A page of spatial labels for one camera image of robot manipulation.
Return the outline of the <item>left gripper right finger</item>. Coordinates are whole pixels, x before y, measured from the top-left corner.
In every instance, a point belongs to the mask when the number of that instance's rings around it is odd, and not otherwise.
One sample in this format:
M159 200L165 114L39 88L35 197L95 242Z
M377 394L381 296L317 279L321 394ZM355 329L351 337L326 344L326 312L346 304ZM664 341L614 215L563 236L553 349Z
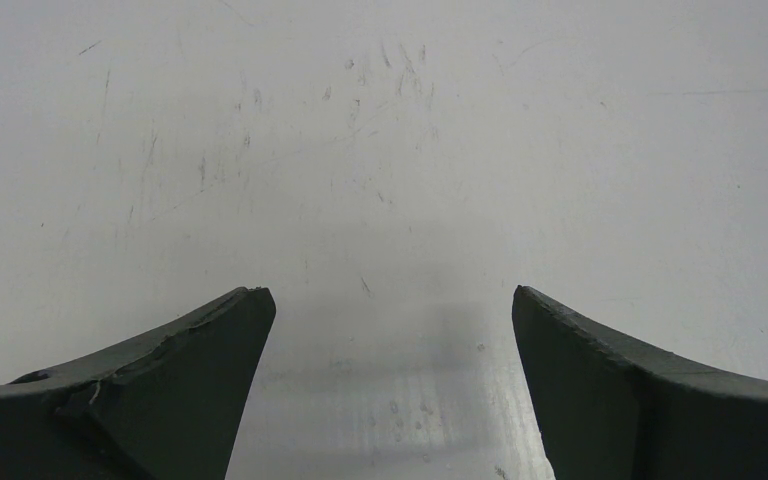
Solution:
M768 381L698 363L538 290L512 324L559 479L768 479Z

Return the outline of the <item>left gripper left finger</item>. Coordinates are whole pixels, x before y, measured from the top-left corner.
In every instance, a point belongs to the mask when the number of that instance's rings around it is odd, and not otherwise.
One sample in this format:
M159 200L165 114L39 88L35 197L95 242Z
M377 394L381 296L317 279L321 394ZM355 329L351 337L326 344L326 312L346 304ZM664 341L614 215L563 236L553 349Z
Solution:
M237 288L0 384L0 479L222 479L276 315Z

